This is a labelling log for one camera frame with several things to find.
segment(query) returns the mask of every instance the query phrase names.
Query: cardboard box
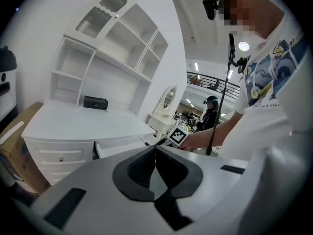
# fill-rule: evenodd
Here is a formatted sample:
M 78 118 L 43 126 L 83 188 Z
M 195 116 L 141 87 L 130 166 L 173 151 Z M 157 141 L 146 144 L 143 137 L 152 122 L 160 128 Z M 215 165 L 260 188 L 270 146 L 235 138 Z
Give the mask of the cardboard box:
M 12 175 L 12 177 L 29 193 L 42 194 L 49 187 L 50 183 L 45 179 L 33 161 L 24 139 L 21 135 L 33 118 L 42 107 L 42 103 L 36 102 L 20 115 L 18 115 L 0 134 L 1 138 L 12 128 L 21 122 L 24 124 L 13 132 L 3 143 L 0 142 L 0 160 Z
M 195 77 L 189 77 L 189 79 L 190 79 L 191 84 L 202 86 L 202 82 L 203 82 L 202 79 L 199 79 L 196 76 Z

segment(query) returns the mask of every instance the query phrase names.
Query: metal railing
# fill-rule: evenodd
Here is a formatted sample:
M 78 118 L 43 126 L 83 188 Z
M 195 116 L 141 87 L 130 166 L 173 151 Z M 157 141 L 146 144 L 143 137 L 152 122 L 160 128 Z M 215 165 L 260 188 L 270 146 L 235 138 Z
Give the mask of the metal railing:
M 222 94 L 225 85 L 225 80 L 194 72 L 187 72 L 187 83 L 198 85 L 203 88 L 207 88 L 209 90 L 213 90 Z M 237 99 L 239 91 L 240 86 L 228 82 L 226 86 L 225 95 L 233 99 Z

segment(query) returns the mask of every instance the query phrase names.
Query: hand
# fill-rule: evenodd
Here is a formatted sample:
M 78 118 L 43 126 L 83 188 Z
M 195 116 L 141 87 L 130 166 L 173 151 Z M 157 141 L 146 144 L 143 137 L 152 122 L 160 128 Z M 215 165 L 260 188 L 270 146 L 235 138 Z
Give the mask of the hand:
M 181 150 L 189 151 L 192 148 L 196 148 L 197 144 L 197 135 L 195 133 L 190 134 L 184 142 L 180 145 Z

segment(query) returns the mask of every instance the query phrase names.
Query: black box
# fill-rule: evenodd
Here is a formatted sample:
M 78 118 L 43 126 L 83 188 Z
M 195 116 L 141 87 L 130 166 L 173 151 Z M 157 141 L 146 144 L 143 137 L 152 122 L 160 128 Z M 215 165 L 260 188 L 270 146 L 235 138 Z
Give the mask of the black box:
M 92 109 L 99 109 L 99 110 L 106 110 L 108 108 L 108 101 L 104 98 L 85 96 L 84 107 L 92 108 Z

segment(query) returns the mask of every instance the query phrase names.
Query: white wall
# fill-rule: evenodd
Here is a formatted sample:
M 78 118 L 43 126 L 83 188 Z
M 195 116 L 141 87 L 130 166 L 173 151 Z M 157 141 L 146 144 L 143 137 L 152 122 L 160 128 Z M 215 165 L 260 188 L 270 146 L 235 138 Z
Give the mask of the white wall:
M 20 110 L 43 102 L 47 78 L 63 33 L 77 10 L 91 0 L 26 0 L 0 39 L 18 62 L 17 103 Z M 186 62 L 179 20 L 172 0 L 136 0 L 159 27 L 169 46 L 138 115 L 146 119 L 170 85 L 177 85 L 175 112 L 186 88 Z

